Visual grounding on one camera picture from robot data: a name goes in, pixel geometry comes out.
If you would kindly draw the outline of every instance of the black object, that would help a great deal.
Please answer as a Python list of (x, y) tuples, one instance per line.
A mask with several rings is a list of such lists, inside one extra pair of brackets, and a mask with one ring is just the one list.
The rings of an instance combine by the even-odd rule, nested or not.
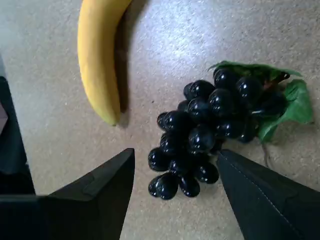
[(8, 120), (0, 135), (0, 172), (16, 174), (26, 165), (27, 157), (7, 80), (0, 76), (0, 103)]
[(246, 240), (320, 239), (320, 192), (230, 150), (217, 166)]
[(35, 194), (9, 85), (2, 76), (0, 103), (8, 116), (0, 134), (0, 195)]
[(48, 196), (0, 195), (2, 240), (118, 240), (135, 174), (128, 148)]

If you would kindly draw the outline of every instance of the green leaf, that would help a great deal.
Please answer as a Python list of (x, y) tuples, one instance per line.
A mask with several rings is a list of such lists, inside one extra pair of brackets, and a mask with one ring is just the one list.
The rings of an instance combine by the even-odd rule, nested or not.
[(208, 71), (214, 68), (221, 67), (231, 68), (233, 71), (239, 73), (242, 76), (255, 76), (259, 79), (268, 78), (269, 81), (274, 80), (283, 72), (290, 75), (302, 77), (302, 75), (299, 72), (290, 69), (277, 68), (267, 64), (245, 64), (234, 61), (219, 62), (209, 67)]
[(262, 142), (269, 142), (277, 126), (286, 121), (309, 124), (313, 121), (313, 109), (309, 98), (307, 84), (302, 79), (294, 79), (284, 90), (288, 107), (279, 118), (268, 119), (260, 123), (258, 137)]

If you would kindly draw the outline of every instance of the banana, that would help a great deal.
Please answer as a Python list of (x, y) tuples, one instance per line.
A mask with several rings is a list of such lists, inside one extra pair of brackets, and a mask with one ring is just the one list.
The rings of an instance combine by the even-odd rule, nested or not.
[(115, 126), (120, 101), (114, 61), (118, 23), (131, 0), (83, 0), (77, 52), (85, 94), (95, 112)]

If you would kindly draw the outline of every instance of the beige countertop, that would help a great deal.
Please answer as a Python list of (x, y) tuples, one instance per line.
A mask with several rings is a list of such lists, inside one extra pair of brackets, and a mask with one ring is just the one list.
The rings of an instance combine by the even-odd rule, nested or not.
[[(133, 0), (117, 36), (128, 108), (121, 126), (91, 109), (77, 59), (81, 0), (2, 0), (0, 55), (36, 192), (48, 194), (125, 148), (135, 148), (133, 192), (121, 239), (241, 240), (219, 181), (199, 197), (152, 198), (147, 154), (162, 134), (159, 113), (183, 87), (211, 79), (221, 60), (267, 63), (305, 76), (315, 124), (282, 125), (268, 149), (278, 172), (320, 191), (320, 7), (317, 0)], [(258, 141), (228, 148), (261, 163)]]

